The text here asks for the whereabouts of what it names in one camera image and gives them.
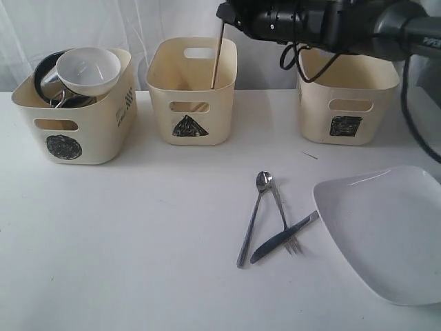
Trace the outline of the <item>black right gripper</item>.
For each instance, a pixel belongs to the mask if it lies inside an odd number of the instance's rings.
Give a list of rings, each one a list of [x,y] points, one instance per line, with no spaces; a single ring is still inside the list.
[[[225,1],[216,16],[252,39],[330,47],[344,9],[344,1]]]

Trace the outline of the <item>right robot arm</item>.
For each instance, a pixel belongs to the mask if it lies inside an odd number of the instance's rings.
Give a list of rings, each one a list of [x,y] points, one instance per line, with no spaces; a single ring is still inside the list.
[[[216,16],[259,41],[386,61],[440,58],[440,18],[414,1],[224,1]]]

